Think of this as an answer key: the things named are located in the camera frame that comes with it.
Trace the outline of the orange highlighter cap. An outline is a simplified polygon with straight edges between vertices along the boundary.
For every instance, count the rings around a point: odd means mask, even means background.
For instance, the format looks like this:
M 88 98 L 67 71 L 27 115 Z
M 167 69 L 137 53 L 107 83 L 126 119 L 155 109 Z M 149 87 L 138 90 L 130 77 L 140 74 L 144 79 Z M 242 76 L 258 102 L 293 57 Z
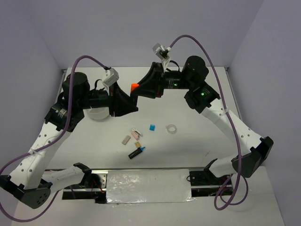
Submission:
M 139 87 L 139 84 L 138 83 L 132 83 L 131 84 L 131 92 L 133 92 L 136 88 Z

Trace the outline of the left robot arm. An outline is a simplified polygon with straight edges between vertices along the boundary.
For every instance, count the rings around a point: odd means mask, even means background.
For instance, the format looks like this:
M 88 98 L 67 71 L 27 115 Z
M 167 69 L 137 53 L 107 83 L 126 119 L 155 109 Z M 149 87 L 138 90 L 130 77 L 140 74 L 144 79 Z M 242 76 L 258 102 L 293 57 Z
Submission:
M 96 175 L 82 163 L 54 173 L 46 173 L 45 170 L 63 142 L 84 119 L 85 109 L 107 107 L 114 117 L 138 110 L 131 97 L 119 87 L 118 79 L 114 69 L 107 69 L 101 79 L 103 88 L 91 89 L 84 73 L 69 74 L 28 153 L 21 157 L 22 161 L 11 173 L 1 175 L 1 188 L 26 206 L 37 209 L 51 193 L 71 185 L 90 186 Z

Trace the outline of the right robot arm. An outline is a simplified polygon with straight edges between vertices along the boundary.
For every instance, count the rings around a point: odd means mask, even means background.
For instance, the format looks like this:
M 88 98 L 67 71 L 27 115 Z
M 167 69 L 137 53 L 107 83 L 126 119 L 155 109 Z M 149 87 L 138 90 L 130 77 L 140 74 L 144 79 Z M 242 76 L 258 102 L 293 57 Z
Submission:
M 231 110 L 223 106 L 220 95 L 206 83 L 209 70 L 199 56 L 190 56 L 182 71 L 164 72 L 161 63 L 152 63 L 149 72 L 131 85 L 130 96 L 162 97 L 165 89 L 186 89 L 188 106 L 210 120 L 232 142 L 240 146 L 241 154 L 216 159 L 206 166 L 205 181 L 215 184 L 224 175 L 240 173 L 245 178 L 267 159 L 274 142 L 252 131 Z

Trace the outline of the white round divided container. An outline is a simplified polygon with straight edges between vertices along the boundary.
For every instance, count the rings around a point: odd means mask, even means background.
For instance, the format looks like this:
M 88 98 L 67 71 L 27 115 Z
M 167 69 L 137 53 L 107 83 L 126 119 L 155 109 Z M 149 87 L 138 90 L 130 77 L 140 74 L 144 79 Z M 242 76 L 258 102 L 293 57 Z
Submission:
M 108 107 L 85 109 L 85 114 L 94 121 L 101 121 L 110 115 Z

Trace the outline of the pink eraser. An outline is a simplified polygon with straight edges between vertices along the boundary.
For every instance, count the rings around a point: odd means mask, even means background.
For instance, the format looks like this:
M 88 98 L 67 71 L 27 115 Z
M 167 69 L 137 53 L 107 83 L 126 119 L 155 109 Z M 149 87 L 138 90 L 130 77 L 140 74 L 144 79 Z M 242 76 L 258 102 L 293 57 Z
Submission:
M 139 135 L 135 131 L 131 131 L 131 134 L 135 140 L 138 141 L 140 139 Z

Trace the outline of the beige eraser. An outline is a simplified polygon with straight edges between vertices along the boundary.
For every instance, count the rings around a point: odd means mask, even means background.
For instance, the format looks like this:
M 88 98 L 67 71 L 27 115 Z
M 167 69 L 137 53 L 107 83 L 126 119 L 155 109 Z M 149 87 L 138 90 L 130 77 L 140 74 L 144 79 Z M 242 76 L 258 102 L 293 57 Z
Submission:
M 126 145 L 126 144 L 129 142 L 130 138 L 131 138 L 131 137 L 130 137 L 129 135 L 126 135 L 125 138 L 124 138 L 123 141 L 122 141 L 122 144 L 123 144 L 123 145 Z

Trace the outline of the blue highlighter cap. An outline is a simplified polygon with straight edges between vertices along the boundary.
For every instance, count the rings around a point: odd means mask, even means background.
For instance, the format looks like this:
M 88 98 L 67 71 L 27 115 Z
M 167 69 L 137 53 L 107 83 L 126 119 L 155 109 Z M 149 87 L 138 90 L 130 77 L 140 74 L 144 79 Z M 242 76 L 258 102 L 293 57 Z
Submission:
M 150 130 L 151 130 L 151 131 L 154 131 L 154 130 L 155 130 L 155 125 L 151 124 L 151 125 L 150 125 Z

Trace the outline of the small yellow sharpener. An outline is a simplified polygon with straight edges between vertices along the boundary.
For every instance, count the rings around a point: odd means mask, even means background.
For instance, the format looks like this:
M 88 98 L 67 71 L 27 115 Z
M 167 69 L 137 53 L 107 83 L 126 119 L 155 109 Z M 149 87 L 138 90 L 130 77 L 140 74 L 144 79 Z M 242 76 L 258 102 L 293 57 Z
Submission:
M 136 146 L 137 148 L 140 148 L 140 147 L 141 147 L 141 144 L 140 144 L 139 142 L 135 142 L 135 146 Z

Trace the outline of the clear tape roll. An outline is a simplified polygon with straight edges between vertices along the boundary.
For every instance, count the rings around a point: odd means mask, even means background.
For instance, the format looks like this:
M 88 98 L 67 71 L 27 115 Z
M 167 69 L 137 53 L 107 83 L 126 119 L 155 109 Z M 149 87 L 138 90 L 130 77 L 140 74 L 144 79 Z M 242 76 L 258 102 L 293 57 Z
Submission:
M 169 134 L 175 134 L 177 132 L 177 127 L 173 124 L 169 124 L 166 126 L 166 131 Z

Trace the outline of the blue tip black highlighter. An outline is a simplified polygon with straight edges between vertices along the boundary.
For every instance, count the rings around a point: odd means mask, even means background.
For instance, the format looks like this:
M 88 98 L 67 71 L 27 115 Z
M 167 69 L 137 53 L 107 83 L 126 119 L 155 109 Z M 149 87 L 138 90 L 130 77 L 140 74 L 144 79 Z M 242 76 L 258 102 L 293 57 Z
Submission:
M 145 146 L 137 148 L 135 151 L 133 151 L 131 154 L 128 155 L 129 159 L 133 159 L 134 157 L 138 156 L 144 151 L 144 149 Z

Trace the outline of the silver foil mat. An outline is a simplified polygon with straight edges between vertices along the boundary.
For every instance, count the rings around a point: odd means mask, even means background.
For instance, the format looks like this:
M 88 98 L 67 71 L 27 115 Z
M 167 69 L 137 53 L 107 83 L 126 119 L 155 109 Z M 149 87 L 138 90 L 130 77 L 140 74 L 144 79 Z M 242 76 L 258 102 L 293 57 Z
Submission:
M 113 204 L 174 203 L 193 200 L 187 169 L 112 170 L 106 199 Z

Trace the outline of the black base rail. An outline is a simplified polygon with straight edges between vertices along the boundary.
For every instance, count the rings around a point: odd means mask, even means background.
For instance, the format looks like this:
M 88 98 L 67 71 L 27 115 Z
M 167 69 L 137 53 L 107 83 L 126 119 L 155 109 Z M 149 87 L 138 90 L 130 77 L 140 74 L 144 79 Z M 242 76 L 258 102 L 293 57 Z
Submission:
M 98 204 L 190 202 L 213 196 L 227 182 L 225 195 L 232 194 L 229 176 L 215 178 L 202 169 L 96 170 L 100 179 L 89 185 L 73 185 L 63 191 L 63 200 L 92 200 Z

